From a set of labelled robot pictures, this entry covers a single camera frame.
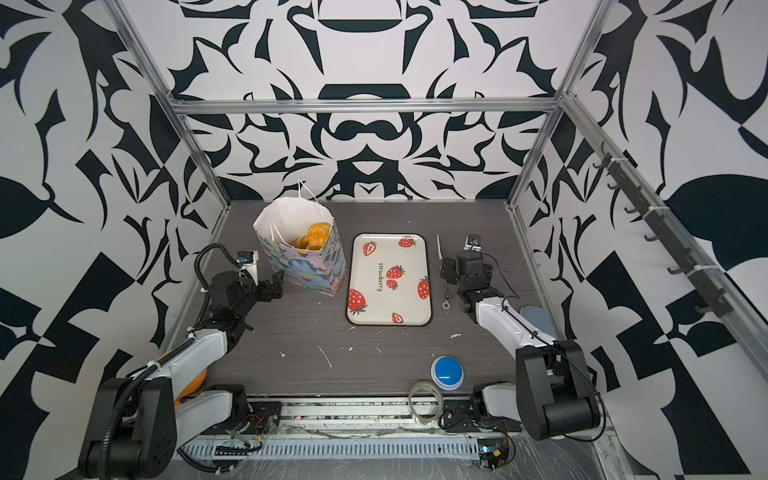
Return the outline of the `floral white paper bag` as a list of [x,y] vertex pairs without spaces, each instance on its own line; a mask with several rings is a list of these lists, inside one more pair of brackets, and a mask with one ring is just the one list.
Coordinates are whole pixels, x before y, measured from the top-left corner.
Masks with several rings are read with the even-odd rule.
[[287,281],[327,296],[338,292],[346,260],[335,218],[304,182],[295,196],[264,207],[253,229],[270,265]]

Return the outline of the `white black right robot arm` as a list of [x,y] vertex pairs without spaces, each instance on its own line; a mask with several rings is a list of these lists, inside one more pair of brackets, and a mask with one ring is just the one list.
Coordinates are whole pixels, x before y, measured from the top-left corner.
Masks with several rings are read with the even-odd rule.
[[441,260],[440,277],[460,301],[462,311],[491,333],[511,354],[515,381],[478,385],[472,393],[480,419],[513,420],[535,440],[555,437],[580,441],[579,432],[605,432],[605,404],[587,374],[581,347],[559,341],[515,310],[491,286],[493,266],[478,250],[463,250]]

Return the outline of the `round bread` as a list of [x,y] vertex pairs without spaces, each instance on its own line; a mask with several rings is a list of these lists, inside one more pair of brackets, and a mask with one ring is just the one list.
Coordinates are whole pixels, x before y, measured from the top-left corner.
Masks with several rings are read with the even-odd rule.
[[332,226],[330,223],[320,222],[312,225],[307,231],[307,249],[321,250],[330,237]]

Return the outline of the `croissant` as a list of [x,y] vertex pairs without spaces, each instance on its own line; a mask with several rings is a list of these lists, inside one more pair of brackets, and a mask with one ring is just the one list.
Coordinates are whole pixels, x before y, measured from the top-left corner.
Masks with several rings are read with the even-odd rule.
[[297,249],[307,249],[309,247],[309,238],[302,236],[294,241],[293,246]]

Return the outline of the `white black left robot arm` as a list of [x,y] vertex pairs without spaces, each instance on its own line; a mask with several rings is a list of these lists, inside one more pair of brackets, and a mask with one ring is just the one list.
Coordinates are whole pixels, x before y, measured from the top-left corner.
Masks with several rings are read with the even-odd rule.
[[220,384],[194,393],[196,380],[229,354],[250,330],[254,306],[282,297],[285,273],[263,280],[259,255],[232,255],[220,243],[203,247],[193,269],[203,300],[181,344],[98,388],[78,458],[86,479],[155,478],[198,435],[239,433],[253,419],[244,388]]

